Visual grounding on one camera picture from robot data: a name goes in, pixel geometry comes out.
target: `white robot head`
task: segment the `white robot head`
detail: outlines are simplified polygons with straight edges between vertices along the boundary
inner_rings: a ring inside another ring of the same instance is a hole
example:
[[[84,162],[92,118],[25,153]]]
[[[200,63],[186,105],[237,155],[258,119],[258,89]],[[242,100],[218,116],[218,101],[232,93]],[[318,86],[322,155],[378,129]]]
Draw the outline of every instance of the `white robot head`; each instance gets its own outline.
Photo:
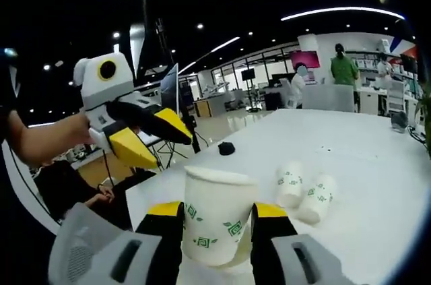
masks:
[[[133,91],[133,74],[122,53],[81,59],[73,70],[75,85],[82,85],[86,110]]]

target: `white paper cup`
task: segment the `white paper cup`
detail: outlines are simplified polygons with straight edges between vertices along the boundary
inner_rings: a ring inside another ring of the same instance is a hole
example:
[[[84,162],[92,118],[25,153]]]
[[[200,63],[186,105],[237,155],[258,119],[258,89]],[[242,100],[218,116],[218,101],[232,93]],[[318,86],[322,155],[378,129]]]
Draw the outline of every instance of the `white paper cup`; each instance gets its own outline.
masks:
[[[337,193],[335,179],[329,175],[317,177],[298,209],[298,219],[309,224],[322,221]]]
[[[294,161],[277,169],[277,184],[277,204],[297,208],[302,199],[302,164]]]
[[[207,266],[231,261],[257,200],[250,177],[198,167],[185,167],[184,254]]]

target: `black sleeve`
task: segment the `black sleeve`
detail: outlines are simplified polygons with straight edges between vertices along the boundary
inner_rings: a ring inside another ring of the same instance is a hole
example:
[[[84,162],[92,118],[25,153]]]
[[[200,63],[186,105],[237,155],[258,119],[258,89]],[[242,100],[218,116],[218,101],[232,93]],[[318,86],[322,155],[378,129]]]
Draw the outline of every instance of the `black sleeve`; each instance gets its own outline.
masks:
[[[5,137],[7,117],[15,106],[15,92],[12,88],[9,67],[0,66],[0,141]]]

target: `person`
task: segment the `person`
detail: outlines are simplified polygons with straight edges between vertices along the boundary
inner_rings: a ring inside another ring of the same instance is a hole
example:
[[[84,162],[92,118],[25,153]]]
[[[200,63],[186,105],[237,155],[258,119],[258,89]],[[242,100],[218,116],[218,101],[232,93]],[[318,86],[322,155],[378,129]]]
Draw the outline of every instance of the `person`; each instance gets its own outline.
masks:
[[[6,139],[18,157],[31,166],[62,154],[77,144],[91,142],[83,113],[49,126],[27,128],[16,111],[9,62],[0,57],[0,142]],[[3,228],[0,252],[2,283],[46,283],[48,259],[55,236],[22,205],[13,190],[4,157],[0,156],[0,216]]]
[[[359,93],[356,91],[356,80],[359,78],[359,71],[356,64],[346,55],[342,44],[335,45],[337,56],[331,60],[331,73],[335,84],[351,85],[354,91],[354,103],[358,105],[360,111]]]
[[[296,101],[296,108],[302,108],[302,90],[305,87],[304,76],[307,75],[307,67],[303,63],[298,63],[295,66],[295,75],[290,82],[292,94]]]
[[[115,226],[123,230],[131,228],[125,196],[128,183],[120,182],[112,188],[99,184],[95,189],[66,160],[43,164],[34,181],[55,220],[64,219],[81,202]]]
[[[387,56],[381,53],[378,58],[380,61],[377,63],[378,78],[380,80],[380,88],[388,90],[391,87],[393,68],[392,65],[387,61]]]

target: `white floor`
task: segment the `white floor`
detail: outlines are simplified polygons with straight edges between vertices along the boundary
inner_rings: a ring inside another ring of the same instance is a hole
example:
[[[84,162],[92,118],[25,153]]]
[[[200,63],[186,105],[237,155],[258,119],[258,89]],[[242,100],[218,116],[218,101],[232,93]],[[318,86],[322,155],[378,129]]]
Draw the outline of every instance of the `white floor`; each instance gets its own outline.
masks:
[[[208,145],[216,144],[220,140],[228,137],[230,134],[235,131],[244,129],[245,127],[252,125],[256,121],[262,119],[264,116],[268,115],[272,111],[259,111],[257,113],[248,113],[245,109],[230,111],[220,115],[218,117],[213,118],[196,118],[197,128],[196,132],[202,136],[208,143]],[[204,150],[207,145],[202,138],[197,135],[197,139],[199,141],[199,146],[201,150]],[[163,142],[158,143],[154,146],[156,150],[159,150],[164,145]],[[180,154],[190,158],[195,155],[192,146],[186,145],[175,145],[175,150]],[[160,151],[158,151],[158,155],[161,159],[163,167],[166,168],[166,165],[169,161],[170,150],[167,146],[164,146]],[[176,162],[180,162],[181,160],[186,160],[181,155],[174,153],[171,160],[171,166]]]

